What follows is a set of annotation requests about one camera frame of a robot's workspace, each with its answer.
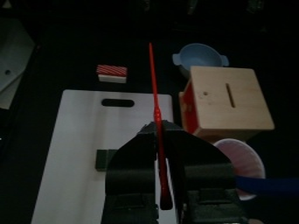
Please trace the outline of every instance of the red and white cup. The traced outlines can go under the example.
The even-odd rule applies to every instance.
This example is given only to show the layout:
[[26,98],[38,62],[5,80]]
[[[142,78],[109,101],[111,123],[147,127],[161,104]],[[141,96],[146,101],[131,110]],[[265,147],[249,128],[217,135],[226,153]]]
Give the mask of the red and white cup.
[[[265,179],[266,168],[264,161],[256,150],[246,142],[234,138],[225,138],[220,140],[214,146],[220,148],[224,154],[229,157],[237,176],[248,178]],[[256,194],[241,191],[238,189],[238,196],[241,200],[252,200],[257,197]]]

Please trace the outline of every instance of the blue bowl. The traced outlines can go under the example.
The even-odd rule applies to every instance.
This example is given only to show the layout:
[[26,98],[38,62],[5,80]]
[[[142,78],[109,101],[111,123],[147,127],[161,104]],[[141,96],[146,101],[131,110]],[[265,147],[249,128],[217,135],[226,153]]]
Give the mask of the blue bowl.
[[228,67],[230,60],[209,45],[194,43],[186,45],[181,52],[173,55],[173,63],[179,66],[184,76],[190,78],[193,66]]

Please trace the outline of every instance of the red and white striped block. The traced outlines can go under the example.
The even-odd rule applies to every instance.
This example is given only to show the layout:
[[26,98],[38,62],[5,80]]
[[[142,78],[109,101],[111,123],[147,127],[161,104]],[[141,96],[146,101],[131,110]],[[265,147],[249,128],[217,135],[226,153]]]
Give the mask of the red and white striped block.
[[125,66],[98,65],[98,78],[101,81],[127,83],[127,68]]

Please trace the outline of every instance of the wooden box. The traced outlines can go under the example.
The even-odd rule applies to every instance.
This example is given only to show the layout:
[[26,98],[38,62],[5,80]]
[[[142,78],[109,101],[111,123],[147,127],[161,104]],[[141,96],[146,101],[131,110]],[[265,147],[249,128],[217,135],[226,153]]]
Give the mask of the wooden box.
[[256,71],[249,68],[193,66],[181,92],[182,126],[209,142],[248,141],[276,128]]

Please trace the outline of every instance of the white cutting board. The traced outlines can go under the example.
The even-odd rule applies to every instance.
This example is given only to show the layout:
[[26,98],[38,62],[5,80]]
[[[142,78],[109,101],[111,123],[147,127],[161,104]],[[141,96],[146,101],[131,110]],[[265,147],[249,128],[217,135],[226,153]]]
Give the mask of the white cutting board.
[[[105,99],[133,100],[135,106],[105,107]],[[159,105],[171,122],[170,95],[159,94]],[[154,107],[151,94],[63,92],[33,224],[101,224],[106,173],[95,169],[97,150],[119,149],[154,120]],[[159,202],[158,174],[155,179]],[[177,223],[174,209],[159,215],[161,224]]]

